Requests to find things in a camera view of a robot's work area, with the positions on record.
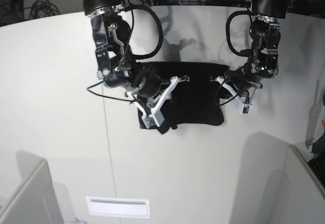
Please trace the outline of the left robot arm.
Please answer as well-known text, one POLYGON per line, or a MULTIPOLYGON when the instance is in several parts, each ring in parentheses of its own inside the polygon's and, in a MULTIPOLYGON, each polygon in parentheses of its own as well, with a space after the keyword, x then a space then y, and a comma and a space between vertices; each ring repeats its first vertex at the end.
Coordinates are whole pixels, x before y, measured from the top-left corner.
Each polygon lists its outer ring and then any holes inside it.
POLYGON ((225 71, 215 78, 219 87, 215 94, 215 105, 221 107, 220 92, 227 90, 229 102, 244 97, 246 104, 251 103, 255 93, 263 87, 263 79, 274 78, 279 71, 278 47, 281 39, 280 19, 286 17, 287 0, 251 0, 251 7, 233 12, 225 24, 226 42, 233 54, 247 58, 247 62, 236 70, 225 71), (238 51, 231 42, 231 21, 247 15, 250 18, 249 35, 251 47, 238 51))

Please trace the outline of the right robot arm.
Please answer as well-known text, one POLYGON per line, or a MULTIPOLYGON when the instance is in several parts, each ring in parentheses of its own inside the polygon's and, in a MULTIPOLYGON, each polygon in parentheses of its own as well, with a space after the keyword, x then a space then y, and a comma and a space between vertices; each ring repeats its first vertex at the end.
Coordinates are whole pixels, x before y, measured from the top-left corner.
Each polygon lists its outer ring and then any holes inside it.
POLYGON ((178 75, 162 76, 143 60, 154 57, 163 46, 164 32, 160 19, 145 5, 125 4, 126 0, 83 0, 85 16, 89 17, 95 45, 97 77, 108 88, 122 87, 129 102, 136 104, 144 121, 162 123, 164 106, 171 99, 176 86, 183 81, 178 75), (134 24, 120 15, 134 11, 148 13, 157 27, 158 39, 147 54, 134 54, 130 45, 134 24))

